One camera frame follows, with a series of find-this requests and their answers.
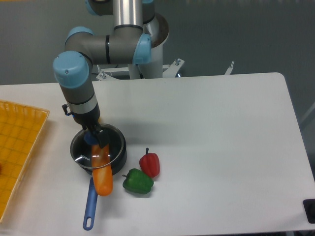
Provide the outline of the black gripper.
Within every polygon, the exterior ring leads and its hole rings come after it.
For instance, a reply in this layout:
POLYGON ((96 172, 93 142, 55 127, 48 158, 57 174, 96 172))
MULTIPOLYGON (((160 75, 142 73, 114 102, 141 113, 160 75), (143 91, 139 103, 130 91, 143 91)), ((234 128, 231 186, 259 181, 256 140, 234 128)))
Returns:
POLYGON ((96 139, 100 148, 104 148, 110 142, 110 138, 106 129, 104 129, 98 122, 100 117, 100 110, 98 104, 88 111, 87 113, 79 114, 73 111, 68 112, 69 106, 67 104, 62 105, 62 109, 66 116, 72 116, 74 121, 82 126, 84 132, 90 132, 90 128, 94 128, 92 131, 93 137, 96 139))

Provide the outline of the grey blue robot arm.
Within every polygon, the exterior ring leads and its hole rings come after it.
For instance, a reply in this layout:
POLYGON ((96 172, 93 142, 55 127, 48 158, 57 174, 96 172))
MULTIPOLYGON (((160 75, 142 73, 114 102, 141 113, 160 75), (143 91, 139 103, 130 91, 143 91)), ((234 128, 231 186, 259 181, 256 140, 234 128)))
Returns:
POLYGON ((100 110, 90 79, 92 68, 99 64, 150 63, 152 41, 143 26, 154 18, 155 7, 152 0, 87 0, 85 5, 94 15, 113 15, 113 33, 97 36, 86 27, 73 28, 64 52, 53 61, 53 70, 67 101, 63 105, 65 114, 89 130, 103 148, 109 138, 98 122, 100 110))

